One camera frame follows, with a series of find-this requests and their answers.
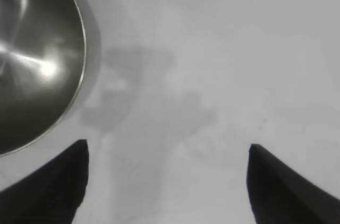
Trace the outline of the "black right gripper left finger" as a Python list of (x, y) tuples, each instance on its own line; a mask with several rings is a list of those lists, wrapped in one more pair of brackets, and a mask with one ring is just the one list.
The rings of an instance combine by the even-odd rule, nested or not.
[(1, 191), (1, 223), (72, 223), (89, 177), (87, 140)]

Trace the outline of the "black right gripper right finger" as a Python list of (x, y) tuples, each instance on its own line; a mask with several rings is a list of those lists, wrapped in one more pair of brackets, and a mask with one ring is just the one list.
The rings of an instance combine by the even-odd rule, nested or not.
[(339, 223), (339, 199), (260, 144), (250, 146), (246, 186), (256, 223)]

